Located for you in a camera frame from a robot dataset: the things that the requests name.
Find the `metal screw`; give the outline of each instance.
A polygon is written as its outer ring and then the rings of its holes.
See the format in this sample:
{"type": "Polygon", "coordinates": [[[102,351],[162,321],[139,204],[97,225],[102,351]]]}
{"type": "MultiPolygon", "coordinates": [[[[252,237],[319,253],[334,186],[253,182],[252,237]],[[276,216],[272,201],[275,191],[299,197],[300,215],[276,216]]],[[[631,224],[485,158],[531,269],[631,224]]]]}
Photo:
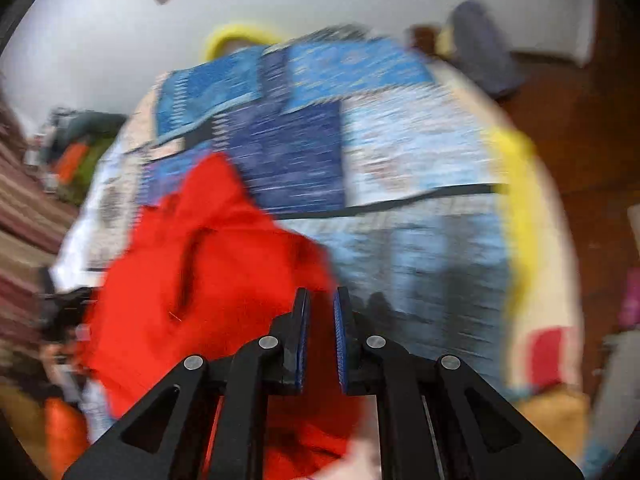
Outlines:
{"type": "Polygon", "coordinates": [[[275,348],[278,345],[278,338],[272,335],[266,335],[260,338],[258,345],[260,345],[260,348],[264,348],[265,350],[275,348]]]}
{"type": "Polygon", "coordinates": [[[367,337],[367,345],[371,348],[382,348],[386,345],[386,340],[381,335],[370,335],[367,337]]]}
{"type": "Polygon", "coordinates": [[[204,361],[199,355],[190,355],[184,360],[184,367],[187,368],[187,370],[197,370],[203,363],[204,361]]]}
{"type": "Polygon", "coordinates": [[[457,370],[458,368],[460,368],[460,359],[458,359],[455,355],[445,355],[440,360],[440,364],[447,370],[457,370]]]}

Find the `light blue fabric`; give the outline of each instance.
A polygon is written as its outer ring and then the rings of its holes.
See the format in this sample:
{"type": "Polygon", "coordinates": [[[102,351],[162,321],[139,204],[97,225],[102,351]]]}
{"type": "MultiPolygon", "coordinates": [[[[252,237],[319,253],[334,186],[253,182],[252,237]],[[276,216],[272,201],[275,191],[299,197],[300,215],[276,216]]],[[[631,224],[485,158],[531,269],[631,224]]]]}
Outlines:
{"type": "Polygon", "coordinates": [[[348,205],[495,180],[480,126],[439,85],[345,99],[342,134],[348,205]]]}
{"type": "Polygon", "coordinates": [[[292,92],[285,112],[355,92],[433,82],[420,55],[393,40],[297,43],[288,52],[292,92]]]}
{"type": "Polygon", "coordinates": [[[502,388],[510,268],[494,194],[278,223],[327,248],[338,284],[376,331],[429,359],[453,352],[502,388]]]}
{"type": "Polygon", "coordinates": [[[157,142],[193,130],[215,113],[257,99],[263,50],[262,46],[249,47],[173,72],[162,85],[156,104],[157,142]]]}

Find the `red fabric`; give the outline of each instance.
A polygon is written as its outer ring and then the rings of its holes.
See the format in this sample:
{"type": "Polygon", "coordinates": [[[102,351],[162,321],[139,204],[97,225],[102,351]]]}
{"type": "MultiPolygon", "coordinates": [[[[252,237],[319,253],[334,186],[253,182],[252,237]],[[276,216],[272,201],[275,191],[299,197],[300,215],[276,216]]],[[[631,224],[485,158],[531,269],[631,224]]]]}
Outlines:
{"type": "Polygon", "coordinates": [[[560,352],[566,330],[563,327],[554,327],[532,334],[530,384],[533,386],[546,388],[562,382],[560,352]]]}
{"type": "Polygon", "coordinates": [[[179,194],[145,208],[86,322],[84,364],[121,416],[183,357],[235,353],[312,291],[306,382],[270,399],[265,478],[308,476],[344,454],[358,401],[338,385],[324,253],[257,209],[223,155],[203,160],[179,194]]]}

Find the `blue patchwork quilt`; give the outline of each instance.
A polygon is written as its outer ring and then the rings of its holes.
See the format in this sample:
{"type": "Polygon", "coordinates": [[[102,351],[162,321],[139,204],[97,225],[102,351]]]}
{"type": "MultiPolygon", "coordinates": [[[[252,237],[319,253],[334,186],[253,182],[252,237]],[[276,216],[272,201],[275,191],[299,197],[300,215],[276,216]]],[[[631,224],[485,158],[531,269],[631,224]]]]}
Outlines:
{"type": "Polygon", "coordinates": [[[388,39],[252,47],[172,73],[156,118],[154,147],[183,149],[146,165],[140,203],[225,153],[258,206],[327,248],[377,330],[500,385],[496,176],[476,120],[419,54],[388,39]]]}

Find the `white wall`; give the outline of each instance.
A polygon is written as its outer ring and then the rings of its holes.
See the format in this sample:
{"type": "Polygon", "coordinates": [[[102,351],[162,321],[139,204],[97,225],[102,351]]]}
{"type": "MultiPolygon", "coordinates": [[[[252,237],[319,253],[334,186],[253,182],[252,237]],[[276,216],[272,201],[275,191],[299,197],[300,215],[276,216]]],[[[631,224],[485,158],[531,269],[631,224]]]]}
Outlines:
{"type": "Polygon", "coordinates": [[[580,65],[591,60],[596,34],[597,0],[578,0],[578,27],[574,57],[580,65]]]}
{"type": "MultiPolygon", "coordinates": [[[[165,70],[197,64],[207,35],[232,21],[286,36],[360,22],[402,38],[443,22],[462,0],[37,0],[0,57],[25,124],[54,105],[130,112],[165,70]]],[[[580,55],[584,0],[484,0],[516,48],[580,55]]]]}

